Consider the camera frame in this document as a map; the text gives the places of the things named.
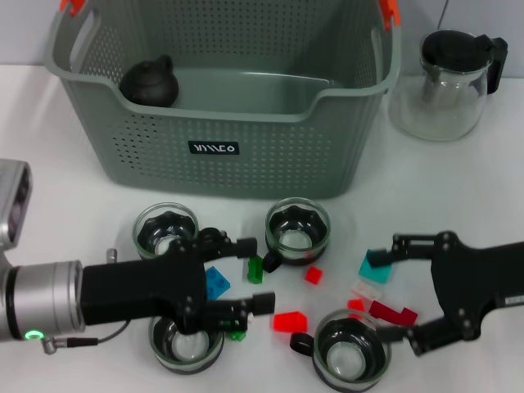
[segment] black teapot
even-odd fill
[[[171,57],[164,55],[135,65],[122,78],[120,91],[138,105],[172,106],[178,97],[178,81]]]

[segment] red block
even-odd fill
[[[363,313],[366,312],[366,307],[364,306],[364,301],[362,299],[351,299],[347,302],[347,308],[356,309],[357,311],[362,311]],[[356,318],[358,320],[362,319],[362,317],[358,314],[350,314],[350,318]]]
[[[311,282],[314,285],[318,285],[320,278],[322,278],[322,270],[310,267],[305,274],[305,281]]]
[[[273,330],[285,333],[305,333],[308,331],[308,319],[302,313],[275,314]]]
[[[390,309],[389,307],[374,301],[369,308],[369,313],[374,318],[382,319],[386,322],[393,323],[394,325],[400,326],[413,326],[417,321],[418,314],[410,309],[404,309],[401,313]]]

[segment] basket logo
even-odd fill
[[[188,141],[191,154],[214,154],[218,156],[238,156],[238,142]]]

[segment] green block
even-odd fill
[[[259,256],[249,259],[249,269],[247,271],[247,281],[251,284],[261,284],[264,270],[262,269],[262,258]]]
[[[246,332],[231,332],[229,333],[229,338],[233,341],[242,341],[246,338]]]

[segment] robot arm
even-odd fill
[[[393,237],[391,251],[372,251],[372,267],[401,260],[430,260],[436,296],[444,317],[415,327],[385,327],[386,342],[408,338],[422,355],[456,341],[481,335],[482,319],[493,309],[524,304],[524,243],[476,250],[455,233]]]
[[[232,243],[215,228],[203,229],[195,241],[172,242],[154,260],[86,268],[78,261],[12,267],[3,251],[16,246],[20,235],[30,171],[26,163],[0,160],[0,174],[0,198],[9,194],[0,199],[0,341],[61,336],[82,332],[86,325],[151,316],[173,319],[183,334],[245,331],[249,313],[274,311],[274,293],[207,300],[204,263],[255,256],[257,247],[255,239]]]

